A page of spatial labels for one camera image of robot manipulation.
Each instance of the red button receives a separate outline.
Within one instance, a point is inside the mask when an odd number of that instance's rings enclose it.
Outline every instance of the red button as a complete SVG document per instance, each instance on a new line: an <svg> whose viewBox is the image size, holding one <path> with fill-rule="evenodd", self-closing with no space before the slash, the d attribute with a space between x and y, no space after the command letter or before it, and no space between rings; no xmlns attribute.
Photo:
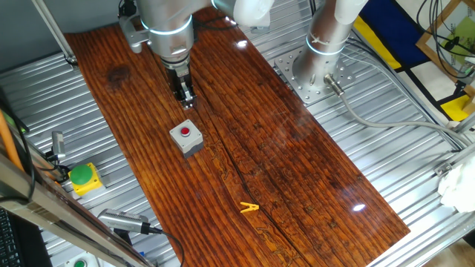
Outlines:
<svg viewBox="0 0 475 267"><path fill-rule="evenodd" d="M184 136L184 137L189 136L190 135L190 129L188 129L187 127L181 128L181 135Z"/></svg>

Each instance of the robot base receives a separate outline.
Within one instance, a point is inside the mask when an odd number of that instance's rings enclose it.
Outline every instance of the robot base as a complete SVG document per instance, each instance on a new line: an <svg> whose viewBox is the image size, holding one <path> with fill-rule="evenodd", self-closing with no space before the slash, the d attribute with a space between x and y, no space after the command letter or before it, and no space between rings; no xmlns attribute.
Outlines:
<svg viewBox="0 0 475 267"><path fill-rule="evenodd" d="M287 81L290 84L291 88L300 97L302 102L304 102L305 106L309 106L318 100L323 99L329 94L334 93L330 86L327 85L322 85L320 87L312 86L310 89L305 89L303 86L297 83L292 72L292 66L295 59L297 59L297 55L301 51L302 47L279 56L275 59L274 65L281 72L284 81ZM355 83L355 76L353 75L353 72L342 62L341 59L338 60L336 66L336 72L333 74L333 77L337 83L339 83L343 89L353 85Z"/></svg>

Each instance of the wooden board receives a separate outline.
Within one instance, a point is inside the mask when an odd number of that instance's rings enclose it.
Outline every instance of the wooden board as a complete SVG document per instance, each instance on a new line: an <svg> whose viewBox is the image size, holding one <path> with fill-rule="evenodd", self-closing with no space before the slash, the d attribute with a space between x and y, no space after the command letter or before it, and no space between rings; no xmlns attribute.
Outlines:
<svg viewBox="0 0 475 267"><path fill-rule="evenodd" d="M456 7L461 3L464 2L469 6L472 10L475 10L475 1L474 0L451 0L447 6L445 6L444 10L440 13L440 15L437 17L436 20L436 26L437 27L444 27L442 23L442 19L446 19L449 17L449 15L456 9ZM422 37L418 40L416 43L416 46L424 52L424 54L435 64L439 69L443 72L446 73L447 77L451 79L453 82L457 82L457 78L453 77L458 76L459 74L445 61L439 59L437 56L437 52L434 51L432 48L430 48L427 44L427 42L433 38L431 34L429 33L424 33ZM442 67L442 64L444 65L445 69L447 69L452 75L447 74L447 71ZM475 88L472 85L467 85L465 87L465 92L469 96L475 96Z"/></svg>
<svg viewBox="0 0 475 267"><path fill-rule="evenodd" d="M236 45L240 30L198 33L190 111L158 57L132 53L119 26L67 38L186 266L365 266L409 232L255 47ZM185 119L205 142L188 159L168 133ZM261 208L241 214L240 202Z"/></svg>

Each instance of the green button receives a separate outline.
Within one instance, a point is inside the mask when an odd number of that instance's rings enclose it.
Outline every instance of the green button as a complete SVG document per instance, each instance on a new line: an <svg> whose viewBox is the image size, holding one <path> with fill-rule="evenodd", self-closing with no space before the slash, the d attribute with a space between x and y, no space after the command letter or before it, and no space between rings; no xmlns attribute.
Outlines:
<svg viewBox="0 0 475 267"><path fill-rule="evenodd" d="M87 165L76 166L71 171L71 176L69 178L71 179L71 182L77 185L84 185L92 178L92 170Z"/></svg>
<svg viewBox="0 0 475 267"><path fill-rule="evenodd" d="M76 263L74 263L74 267L85 267L85 266L86 266L86 263L84 262L84 260L76 261Z"/></svg>

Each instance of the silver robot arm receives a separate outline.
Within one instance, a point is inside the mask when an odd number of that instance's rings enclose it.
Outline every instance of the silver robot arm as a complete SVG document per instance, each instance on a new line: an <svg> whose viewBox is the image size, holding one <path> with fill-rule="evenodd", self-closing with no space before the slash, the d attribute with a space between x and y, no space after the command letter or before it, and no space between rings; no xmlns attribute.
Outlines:
<svg viewBox="0 0 475 267"><path fill-rule="evenodd" d="M162 59L168 84L183 108L193 107L196 95L189 67L194 44L192 14L213 6L238 24L269 26L269 11L274 0L137 0L138 13L120 16L119 24L130 48L142 51L146 43ZM136 31L132 19L140 17L144 30Z"/></svg>
<svg viewBox="0 0 475 267"><path fill-rule="evenodd" d="M334 74L344 69L339 60L341 51L366 3L367 0L326 0L315 13L306 44L292 66L294 79L303 91L319 92L326 87L326 75L338 82L340 76Z"/></svg>

